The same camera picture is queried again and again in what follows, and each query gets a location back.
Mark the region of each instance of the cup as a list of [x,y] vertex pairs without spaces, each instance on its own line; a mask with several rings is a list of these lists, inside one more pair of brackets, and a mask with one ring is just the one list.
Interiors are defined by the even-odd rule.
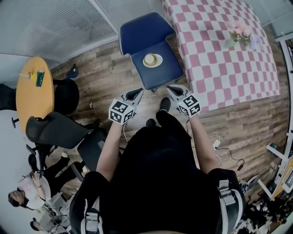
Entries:
[[145,58],[144,61],[147,65],[149,66],[153,66],[157,63],[157,57],[156,55],[154,55],[153,53],[148,53]]

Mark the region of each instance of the black pants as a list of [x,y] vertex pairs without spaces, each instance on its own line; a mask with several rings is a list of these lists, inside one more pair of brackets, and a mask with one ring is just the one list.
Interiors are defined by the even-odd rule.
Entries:
[[182,124],[173,116],[166,111],[159,111],[156,113],[156,118],[164,131],[179,142],[189,143],[191,137],[188,135]]
[[[60,192],[64,184],[76,178],[76,175],[74,174],[71,167],[68,167],[64,172],[61,173],[61,175],[56,177],[56,175],[68,165],[68,162],[69,158],[61,157],[61,159],[56,164],[52,165],[44,171],[44,177],[47,179],[50,186],[51,197]],[[74,162],[74,164],[79,171],[82,170],[82,168],[80,168],[81,166],[79,162]]]

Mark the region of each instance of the checkered tablecloth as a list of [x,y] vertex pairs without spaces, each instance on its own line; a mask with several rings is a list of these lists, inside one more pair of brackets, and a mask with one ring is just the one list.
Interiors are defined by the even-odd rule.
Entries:
[[[279,94],[276,65],[266,34],[251,7],[239,0],[163,0],[173,24],[186,77],[202,110]],[[226,48],[227,21],[242,21],[263,48]]]

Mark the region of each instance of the cable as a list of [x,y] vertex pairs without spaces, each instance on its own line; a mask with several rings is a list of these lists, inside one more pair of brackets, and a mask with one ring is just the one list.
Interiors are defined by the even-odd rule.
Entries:
[[218,164],[218,165],[220,165],[222,159],[221,159],[221,157],[220,157],[219,155],[216,154],[216,156],[220,159],[220,162],[219,162],[219,164]]
[[124,134],[124,137],[125,137],[126,143],[128,143],[128,140],[127,140],[127,138],[126,138],[126,136],[125,136],[125,126],[126,126],[126,124],[124,124],[124,126],[123,126],[123,134]]
[[52,233],[51,231],[52,231],[53,228],[56,228],[56,230],[53,232],[53,233],[55,233],[55,232],[57,231],[57,228],[60,227],[61,224],[66,223],[67,221],[69,221],[68,216],[67,216],[66,214],[62,214],[62,215],[59,215],[59,216],[58,216],[59,218],[61,218],[61,221],[62,221],[62,216],[66,217],[67,220],[61,222],[60,224],[58,224],[58,225],[55,226],[55,227],[52,227],[51,230],[49,231],[50,233]]
[[221,139],[221,137],[219,135],[212,135],[212,136],[209,136],[209,138],[211,137],[218,137],[218,141]]
[[[221,139],[221,137],[220,137],[219,135],[212,135],[212,136],[209,136],[209,138],[211,138],[211,137],[218,137],[218,141]],[[220,159],[220,162],[219,162],[219,164],[218,164],[218,165],[220,165],[222,159],[221,159],[221,157],[220,157],[219,155],[216,154],[216,156]]]
[[227,150],[229,150],[229,153],[230,153],[231,158],[232,158],[233,160],[237,161],[238,169],[237,169],[236,172],[240,171],[240,170],[243,168],[243,166],[244,166],[244,164],[245,164],[245,160],[244,160],[244,159],[235,159],[235,158],[233,158],[232,153],[231,153],[231,150],[230,150],[229,148],[218,148],[218,147],[216,147],[216,149],[218,149],[218,150],[222,150],[222,149],[227,149]]
[[187,125],[187,123],[189,122],[189,119],[186,121],[186,132],[187,132],[187,134],[188,134],[188,125]]

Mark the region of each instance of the chair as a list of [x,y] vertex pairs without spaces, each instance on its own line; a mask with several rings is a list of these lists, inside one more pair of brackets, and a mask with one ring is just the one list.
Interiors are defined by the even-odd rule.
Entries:
[[79,102],[79,90],[71,79],[53,80],[57,85],[54,95],[54,111],[64,115],[73,113]]
[[[58,112],[51,112],[44,119],[30,117],[26,126],[27,138],[41,147],[60,146],[66,149],[77,150],[89,170],[96,170],[99,156],[102,152],[107,133],[104,129],[97,127],[88,129]],[[77,177],[82,176],[74,165],[71,165]]]
[[[16,111],[16,90],[4,84],[0,84],[0,111],[2,110]],[[19,119],[11,118],[14,128],[16,128],[15,123],[18,121]]]
[[[154,90],[183,76],[184,72],[166,37],[175,31],[158,13],[151,12],[123,24],[119,32],[120,52],[129,54],[147,90]],[[163,62],[155,68],[142,61],[148,53],[162,56]]]

